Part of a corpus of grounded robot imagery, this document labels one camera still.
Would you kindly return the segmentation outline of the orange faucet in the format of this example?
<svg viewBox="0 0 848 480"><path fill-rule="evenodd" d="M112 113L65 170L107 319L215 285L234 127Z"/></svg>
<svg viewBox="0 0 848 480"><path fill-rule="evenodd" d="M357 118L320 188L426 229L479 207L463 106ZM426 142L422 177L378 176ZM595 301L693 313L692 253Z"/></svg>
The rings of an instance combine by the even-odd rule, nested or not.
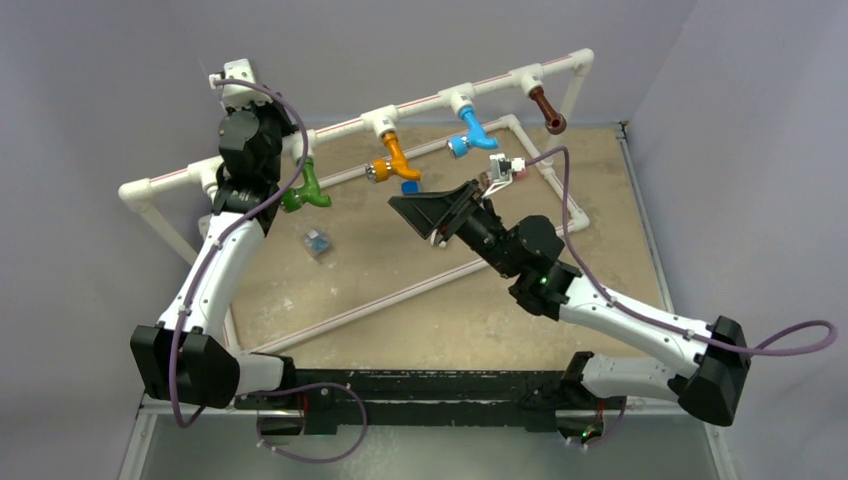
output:
<svg viewBox="0 0 848 480"><path fill-rule="evenodd" d="M397 134L387 131L381 135L381 140L388 151L388 157L375 159L366 166L365 174L368 180L372 183L380 183L391 176L397 176L406 181L420 181L421 171L409 166L408 159L399 145Z"/></svg>

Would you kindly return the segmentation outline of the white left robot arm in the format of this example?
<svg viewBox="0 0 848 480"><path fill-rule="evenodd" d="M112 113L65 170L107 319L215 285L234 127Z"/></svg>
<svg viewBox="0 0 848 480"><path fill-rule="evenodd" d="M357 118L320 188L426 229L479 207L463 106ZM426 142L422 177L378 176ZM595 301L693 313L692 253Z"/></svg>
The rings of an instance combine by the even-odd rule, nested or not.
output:
<svg viewBox="0 0 848 480"><path fill-rule="evenodd" d="M156 324L137 327L130 339L148 396L212 408L253 392L275 409L297 399L287 358L236 354L223 344L231 300L280 209L283 140L296 130L280 108L256 103L228 108L219 123L223 162L201 252Z"/></svg>

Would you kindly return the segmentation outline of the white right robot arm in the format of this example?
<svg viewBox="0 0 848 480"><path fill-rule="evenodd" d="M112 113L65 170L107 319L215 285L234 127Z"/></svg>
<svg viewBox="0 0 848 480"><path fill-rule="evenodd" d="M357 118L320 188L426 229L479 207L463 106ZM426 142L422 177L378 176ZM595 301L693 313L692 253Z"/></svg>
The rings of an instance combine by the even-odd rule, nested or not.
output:
<svg viewBox="0 0 848 480"><path fill-rule="evenodd" d="M586 269L561 260L566 243L547 217L506 227L475 180L452 191L393 196L388 204L421 238L457 237L512 279L508 292L527 313L595 330L651 356L622 370L593 356L562 379L569 404L642 396L675 402L712 425L733 424L751 367L737 321L677 316L595 286Z"/></svg>

